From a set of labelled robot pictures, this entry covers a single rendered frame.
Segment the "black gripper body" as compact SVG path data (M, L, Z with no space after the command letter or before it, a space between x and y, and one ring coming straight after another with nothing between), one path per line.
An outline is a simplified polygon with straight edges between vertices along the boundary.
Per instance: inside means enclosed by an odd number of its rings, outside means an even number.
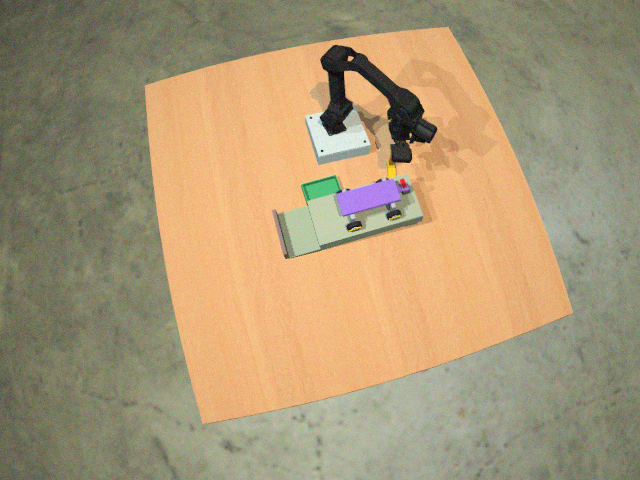
M395 139L395 147L391 148L392 161L395 163L410 163L412 160L412 149L406 140L410 140L412 129L400 131L393 124L394 113L387 111L387 119L390 120L391 138ZM399 142L398 142L399 140Z

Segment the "green tray floor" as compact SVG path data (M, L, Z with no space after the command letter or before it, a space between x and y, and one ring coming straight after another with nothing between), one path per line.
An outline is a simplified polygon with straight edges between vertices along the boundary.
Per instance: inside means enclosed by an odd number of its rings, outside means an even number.
M309 185L303 186L303 188L308 201L322 197L322 196L326 196L329 194L333 194L339 191L339 187L337 185L335 178L324 181L324 182L316 183L316 184L309 184Z

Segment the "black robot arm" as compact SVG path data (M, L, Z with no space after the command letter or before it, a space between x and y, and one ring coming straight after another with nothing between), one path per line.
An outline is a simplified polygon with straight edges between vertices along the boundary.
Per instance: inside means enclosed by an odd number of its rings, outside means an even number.
M348 56L354 57L352 61L348 60ZM349 46L333 45L320 62L327 71L330 95L330 104L320 120L329 136L347 130L343 121L353 110L353 102L345 97L344 72L354 71L385 95L391 106L388 111L395 114L395 128L400 131L412 129L410 144L414 141L430 144L438 129L435 124L422 119L425 111L419 98L390 80L366 55L357 53Z

